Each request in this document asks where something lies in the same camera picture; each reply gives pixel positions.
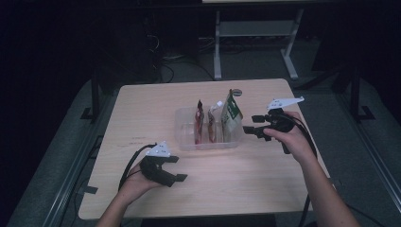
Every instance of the clear plastic container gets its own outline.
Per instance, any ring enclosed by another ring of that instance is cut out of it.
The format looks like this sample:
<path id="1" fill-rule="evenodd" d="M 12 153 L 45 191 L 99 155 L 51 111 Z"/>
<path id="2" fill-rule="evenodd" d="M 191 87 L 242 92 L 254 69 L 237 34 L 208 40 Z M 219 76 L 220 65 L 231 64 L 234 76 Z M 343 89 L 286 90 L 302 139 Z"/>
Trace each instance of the clear plastic container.
<path id="1" fill-rule="evenodd" d="M 238 125 L 231 133 L 230 141 L 223 141 L 222 127 L 221 127 L 221 111 L 219 108 L 213 112 L 216 119 L 216 143 L 209 141 L 209 132 L 207 129 L 209 117 L 207 112 L 210 106 L 203 106 L 204 119 L 202 124 L 202 137 L 199 144 L 195 144 L 195 112 L 196 107 L 180 108 L 175 113 L 175 128 L 174 135 L 177 143 L 180 145 L 180 150 L 202 150 L 202 149 L 224 149 L 236 148 L 239 144 L 239 139 L 244 133 L 242 125 Z"/>

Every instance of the gray carpet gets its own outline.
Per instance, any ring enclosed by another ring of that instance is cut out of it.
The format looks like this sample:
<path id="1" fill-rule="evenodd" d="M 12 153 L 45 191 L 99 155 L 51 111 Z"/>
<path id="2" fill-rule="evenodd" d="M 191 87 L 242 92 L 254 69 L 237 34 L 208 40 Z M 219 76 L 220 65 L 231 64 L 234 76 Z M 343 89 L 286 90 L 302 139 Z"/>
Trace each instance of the gray carpet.
<path id="1" fill-rule="evenodd" d="M 317 41 L 297 42 L 294 45 L 291 56 L 300 76 L 297 81 L 288 78 L 277 45 L 263 50 L 223 55 L 222 79 L 283 78 L 288 80 L 290 86 L 297 86 L 320 73 L 310 71 L 318 47 Z M 200 55 L 197 64 L 193 60 L 181 59 L 169 63 L 168 66 L 174 70 L 171 82 L 207 81 L 210 80 L 210 75 L 206 71 L 213 73 L 213 55 Z M 169 80 L 172 76 L 167 68 L 162 69 L 162 74 L 164 80 Z M 348 92 L 343 96 L 333 94 L 329 89 L 333 79 L 328 79 L 309 91 L 294 91 L 296 96 L 305 98 L 300 107 L 322 155 L 320 158 L 324 159 L 331 178 L 346 203 L 377 219 L 384 226 L 399 226 L 400 212 L 378 177 L 372 159 L 358 136 L 354 121 L 350 120 L 349 113 L 343 108 L 342 100 L 349 99 Z M 47 223 L 46 218 L 58 196 L 57 192 L 62 187 L 65 176 L 72 171 L 71 165 L 79 152 L 88 154 L 97 137 L 104 134 L 116 95 L 117 91 L 113 96 L 101 95 L 101 116 L 95 124 L 91 124 L 89 120 L 80 119 L 83 110 L 91 106 L 90 83 L 82 87 L 15 209 L 9 226 L 41 226 Z M 365 81 L 361 82 L 360 103 L 369 106 L 376 120 L 363 121 L 357 127 L 363 127 L 368 132 L 394 178 L 401 182 L 401 167 L 397 164 L 400 160 L 401 127 L 381 104 L 375 89 Z M 82 199 L 79 188 L 87 183 L 94 162 L 95 159 L 89 159 L 86 163 L 70 200 L 65 207 L 60 208 L 65 215 L 59 216 L 52 223 L 59 223 L 61 226 L 95 225 L 95 220 L 81 220 L 76 215 L 76 207 L 79 207 Z M 377 226 L 358 212 L 354 213 L 362 226 Z M 276 214 L 275 217 L 276 226 L 297 226 L 301 213 Z M 313 212 L 309 212 L 306 223 L 313 220 Z M 123 226 L 140 224 L 140 219 L 123 222 Z"/>

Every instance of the dark background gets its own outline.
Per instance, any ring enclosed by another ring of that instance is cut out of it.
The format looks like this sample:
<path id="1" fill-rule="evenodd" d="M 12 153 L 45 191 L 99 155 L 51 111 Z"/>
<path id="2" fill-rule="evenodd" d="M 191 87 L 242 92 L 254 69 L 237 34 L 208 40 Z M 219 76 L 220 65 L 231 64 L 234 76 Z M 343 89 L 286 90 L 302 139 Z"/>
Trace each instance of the dark background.
<path id="1" fill-rule="evenodd" d="M 108 2 L 0 3 L 1 225 L 8 222 L 75 95 L 94 72 L 106 93 L 122 84 L 152 83 L 157 79 L 152 64 L 159 59 L 147 52 L 147 35 L 157 34 L 165 48 L 179 48 L 194 58 L 198 37 L 213 36 L 212 10 L 110 10 Z M 375 2 L 307 8 L 298 39 L 322 40 L 316 70 L 343 61 L 357 66 L 401 122 L 401 10 L 395 0 Z"/>

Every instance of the floor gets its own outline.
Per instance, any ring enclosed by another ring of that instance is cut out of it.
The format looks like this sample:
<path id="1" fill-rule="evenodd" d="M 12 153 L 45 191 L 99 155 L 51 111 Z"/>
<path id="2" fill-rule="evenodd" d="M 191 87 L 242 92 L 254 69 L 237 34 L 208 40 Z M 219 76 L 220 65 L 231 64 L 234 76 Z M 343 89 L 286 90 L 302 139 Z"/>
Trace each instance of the floor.
<path id="1" fill-rule="evenodd" d="M 291 57 L 300 77 L 296 81 L 288 78 L 280 55 L 281 47 L 282 43 L 269 42 L 267 47 L 257 50 L 246 48 L 224 53 L 221 57 L 222 80 L 283 78 L 291 88 L 295 88 L 322 73 L 311 71 L 318 40 L 298 41 L 294 45 Z M 213 73 L 213 53 L 206 51 L 197 61 L 184 57 L 165 61 L 165 65 L 168 67 L 161 69 L 163 81 L 208 81 Z M 360 224 L 380 226 L 371 220 L 373 218 L 383 226 L 399 226 L 400 210 L 389 194 L 389 187 L 378 174 L 361 131 L 371 139 L 371 147 L 379 153 L 395 181 L 401 182 L 401 166 L 397 164 L 401 158 L 398 152 L 401 127 L 383 106 L 375 88 L 364 80 L 360 87 L 360 105 L 368 106 L 375 120 L 356 124 L 348 111 L 350 92 L 333 93 L 330 85 L 334 79 L 335 76 L 307 91 L 293 89 L 293 93 L 305 98 L 300 108 L 317 147 L 340 195 L 347 204 L 356 208 L 353 212 Z M 91 120 L 80 119 L 83 110 L 91 106 L 90 85 L 88 81 L 77 94 L 9 226 L 95 226 L 95 220 L 82 220 L 77 216 L 82 199 L 80 189 L 90 177 L 118 90 L 108 95 L 101 94 L 100 116 L 91 123 Z M 272 226 L 296 226 L 300 217 L 301 212 L 274 214 Z M 309 212 L 306 223 L 314 219 L 313 212 Z M 142 221 L 126 219 L 122 226 L 140 226 Z"/>

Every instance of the snack bag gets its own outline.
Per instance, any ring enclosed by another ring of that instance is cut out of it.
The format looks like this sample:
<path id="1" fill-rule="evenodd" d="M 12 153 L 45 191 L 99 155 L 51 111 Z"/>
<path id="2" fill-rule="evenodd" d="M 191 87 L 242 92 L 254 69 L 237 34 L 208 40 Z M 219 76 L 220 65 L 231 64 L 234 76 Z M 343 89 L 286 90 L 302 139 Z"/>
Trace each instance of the snack bag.
<path id="1" fill-rule="evenodd" d="M 224 103 L 221 112 L 221 127 L 223 131 L 223 142 L 231 141 L 231 133 L 234 129 L 241 124 L 243 115 L 233 97 L 233 90 L 227 95 L 227 100 Z"/>
<path id="2" fill-rule="evenodd" d="M 222 101 L 219 101 L 216 103 L 216 105 L 212 106 L 210 110 L 207 112 L 207 116 L 209 118 L 209 124 L 207 125 L 207 130 L 209 132 L 209 141 L 210 143 L 216 143 L 217 137 L 217 126 L 216 126 L 216 119 L 215 116 L 213 115 L 213 112 L 217 110 L 219 107 L 223 105 Z"/>
<path id="3" fill-rule="evenodd" d="M 198 102 L 198 108 L 195 113 L 195 125 L 194 125 L 194 134 L 195 134 L 195 144 L 201 143 L 201 128 L 203 126 L 203 108 L 201 104 L 201 100 Z"/>

